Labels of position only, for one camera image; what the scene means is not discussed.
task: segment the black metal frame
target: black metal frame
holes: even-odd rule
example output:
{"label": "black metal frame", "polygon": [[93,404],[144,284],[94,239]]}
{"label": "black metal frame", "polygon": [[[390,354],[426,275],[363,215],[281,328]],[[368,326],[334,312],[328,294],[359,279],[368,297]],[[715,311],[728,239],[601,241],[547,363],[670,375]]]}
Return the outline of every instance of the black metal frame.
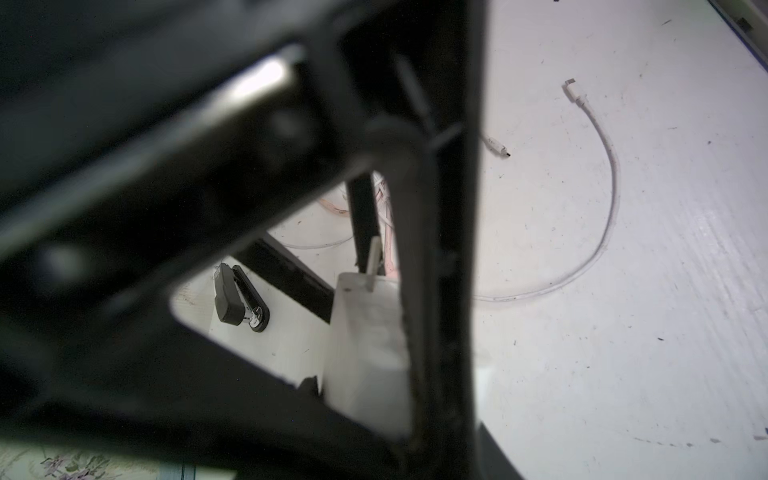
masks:
{"label": "black metal frame", "polygon": [[[513,478],[472,395],[483,3],[113,5],[119,25],[82,33],[99,48],[54,25],[67,59],[25,65],[32,86],[10,78],[0,105],[3,168],[24,187],[0,189],[0,432],[244,478],[468,478],[488,462]],[[284,76],[254,96],[265,65]],[[412,360],[414,433],[397,445],[183,327],[167,301],[236,252],[328,321],[333,291],[266,228],[346,181],[364,268],[373,170]]]}

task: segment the white floor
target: white floor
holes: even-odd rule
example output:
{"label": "white floor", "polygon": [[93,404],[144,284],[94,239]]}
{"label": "white floor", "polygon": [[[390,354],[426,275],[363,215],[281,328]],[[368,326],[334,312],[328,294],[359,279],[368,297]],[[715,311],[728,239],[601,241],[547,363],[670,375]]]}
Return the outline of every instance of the white floor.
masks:
{"label": "white floor", "polygon": [[[511,157],[483,154],[478,293],[545,285],[599,240],[610,174],[565,80],[604,119],[623,178],[616,233],[589,273],[550,296],[476,304],[475,345],[496,366],[483,421],[531,480],[768,478],[768,74],[706,0],[490,7],[485,131]],[[349,232],[312,205],[273,233]],[[353,269],[351,242],[297,253],[331,284]],[[319,372],[326,326],[257,288],[269,338],[177,304],[290,381]]]}

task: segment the white cable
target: white cable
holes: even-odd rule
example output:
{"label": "white cable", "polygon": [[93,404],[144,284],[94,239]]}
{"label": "white cable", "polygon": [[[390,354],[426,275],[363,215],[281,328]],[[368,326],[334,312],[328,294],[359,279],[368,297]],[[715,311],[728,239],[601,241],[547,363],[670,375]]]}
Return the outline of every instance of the white cable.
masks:
{"label": "white cable", "polygon": [[335,247],[336,245],[341,245],[342,243],[349,242],[353,238],[355,238],[354,235],[342,240],[337,240],[335,242],[323,243],[321,245],[292,245],[291,243],[283,243],[283,242],[281,243],[283,244],[283,247],[293,248],[295,250],[318,250],[321,248]]}
{"label": "white cable", "polygon": [[587,102],[587,95],[578,85],[576,85],[576,80],[572,78],[571,80],[566,81],[565,90],[571,100],[576,102],[576,104],[581,107],[581,110],[587,114],[589,120],[594,125],[594,129],[598,131],[598,135],[600,135],[600,139],[603,141],[603,146],[605,147],[605,153],[608,155],[608,163],[611,165],[611,209],[608,211],[608,221],[605,224],[603,237],[600,239],[598,248],[595,249],[594,253],[587,259],[587,261],[581,264],[576,270],[570,272],[568,275],[563,276],[557,281],[551,282],[549,286],[545,288],[540,290],[533,290],[531,292],[516,293],[515,295],[475,295],[475,300],[493,303],[514,302],[515,300],[523,300],[554,292],[555,290],[559,290],[560,288],[568,285],[570,282],[576,280],[578,277],[584,275],[584,273],[586,273],[587,270],[589,270],[600,259],[608,247],[608,241],[611,239],[611,234],[614,232],[614,227],[616,226],[616,217],[619,211],[619,199],[621,197],[621,183],[619,182],[619,160],[616,155],[616,148],[614,147],[614,144],[608,137],[607,133],[605,133],[605,130],[603,130],[603,127],[600,125],[598,116],[594,113],[594,110],[592,110],[589,102]]}

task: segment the white plastic piece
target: white plastic piece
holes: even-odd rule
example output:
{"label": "white plastic piece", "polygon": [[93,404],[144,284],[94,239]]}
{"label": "white plastic piece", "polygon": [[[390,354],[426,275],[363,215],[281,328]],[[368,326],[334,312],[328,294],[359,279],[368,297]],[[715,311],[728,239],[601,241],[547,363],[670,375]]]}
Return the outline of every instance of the white plastic piece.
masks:
{"label": "white plastic piece", "polygon": [[366,266],[366,289],[369,292],[373,291],[373,286],[376,283],[376,276],[379,273],[379,264],[382,261],[382,238],[379,236],[371,238],[371,245],[368,249],[368,265]]}
{"label": "white plastic piece", "polygon": [[[392,441],[411,435],[410,357],[402,328],[400,283],[364,273],[342,273],[336,285],[323,368],[325,403]],[[492,377],[488,357],[473,356],[475,407],[485,401]]]}

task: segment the cable connector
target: cable connector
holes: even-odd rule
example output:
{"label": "cable connector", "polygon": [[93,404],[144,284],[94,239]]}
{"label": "cable connector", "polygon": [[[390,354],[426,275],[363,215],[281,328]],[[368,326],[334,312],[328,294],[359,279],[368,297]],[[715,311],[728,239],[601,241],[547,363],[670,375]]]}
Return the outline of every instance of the cable connector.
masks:
{"label": "cable connector", "polygon": [[568,94],[571,101],[577,104],[582,104],[587,100],[587,94],[581,90],[581,86],[573,78],[565,81],[565,93]]}
{"label": "cable connector", "polygon": [[485,142],[485,146],[488,147],[490,151],[497,155],[503,155],[505,157],[510,157],[510,153],[507,151],[507,147],[505,147],[500,141],[496,140],[493,137],[482,137],[483,141]]}

